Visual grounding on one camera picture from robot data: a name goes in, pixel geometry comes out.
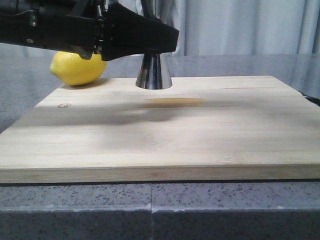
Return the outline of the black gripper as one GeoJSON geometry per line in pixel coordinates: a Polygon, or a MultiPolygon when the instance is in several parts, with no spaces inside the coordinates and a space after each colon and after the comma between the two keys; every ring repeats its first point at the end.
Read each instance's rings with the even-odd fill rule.
{"type": "Polygon", "coordinates": [[[103,9],[102,0],[2,0],[0,41],[89,60],[97,52],[103,9]]]}

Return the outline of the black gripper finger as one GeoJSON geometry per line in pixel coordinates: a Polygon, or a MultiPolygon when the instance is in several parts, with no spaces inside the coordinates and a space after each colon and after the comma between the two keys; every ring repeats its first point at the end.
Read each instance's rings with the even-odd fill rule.
{"type": "Polygon", "coordinates": [[[101,58],[111,61],[136,54],[174,52],[179,31],[156,18],[137,14],[117,1],[110,1],[102,14],[101,58]]]}
{"type": "Polygon", "coordinates": [[[160,0],[141,0],[141,6],[143,16],[155,21],[162,21],[160,17],[161,13],[161,1],[160,0]]]}

